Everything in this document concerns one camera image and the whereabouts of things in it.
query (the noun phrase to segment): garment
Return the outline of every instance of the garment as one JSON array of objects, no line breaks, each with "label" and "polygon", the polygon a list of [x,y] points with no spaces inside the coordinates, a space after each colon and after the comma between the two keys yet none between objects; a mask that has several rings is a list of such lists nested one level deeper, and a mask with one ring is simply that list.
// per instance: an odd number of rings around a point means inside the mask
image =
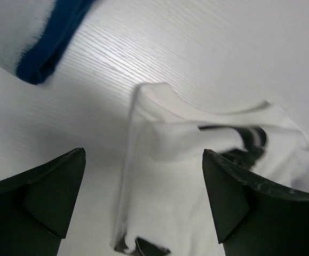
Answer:
[{"label": "garment", "polygon": [[309,139],[277,105],[212,114],[184,102],[169,84],[142,85],[130,114],[115,250],[137,255],[141,238],[163,255],[224,255],[203,178],[206,148],[231,161],[251,152],[245,168],[291,186],[304,171]]},{"label": "garment", "polygon": [[0,0],[0,67],[43,83],[94,0]]}]

